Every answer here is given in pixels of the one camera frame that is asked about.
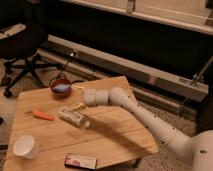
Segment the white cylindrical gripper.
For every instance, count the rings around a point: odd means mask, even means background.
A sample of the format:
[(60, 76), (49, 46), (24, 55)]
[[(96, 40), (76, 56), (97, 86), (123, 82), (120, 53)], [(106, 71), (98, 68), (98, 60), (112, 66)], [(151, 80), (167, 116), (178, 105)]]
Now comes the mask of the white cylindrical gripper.
[[(73, 87), (76, 91), (84, 91), (84, 87)], [(69, 108), (71, 112), (83, 110), (87, 106), (94, 107), (98, 105), (107, 105), (109, 92), (107, 90), (87, 89), (83, 93), (83, 103), (76, 104)]]

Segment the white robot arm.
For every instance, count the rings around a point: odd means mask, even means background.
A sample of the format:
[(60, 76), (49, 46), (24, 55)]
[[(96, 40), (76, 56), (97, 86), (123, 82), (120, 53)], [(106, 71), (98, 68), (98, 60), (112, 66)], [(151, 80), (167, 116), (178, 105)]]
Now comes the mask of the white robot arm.
[(213, 171), (213, 130), (187, 136), (173, 125), (165, 122), (140, 104), (133, 101), (121, 87), (110, 90), (83, 88), (76, 91), (82, 94), (86, 106), (111, 104), (131, 113), (149, 132), (176, 157), (192, 166), (191, 171)]

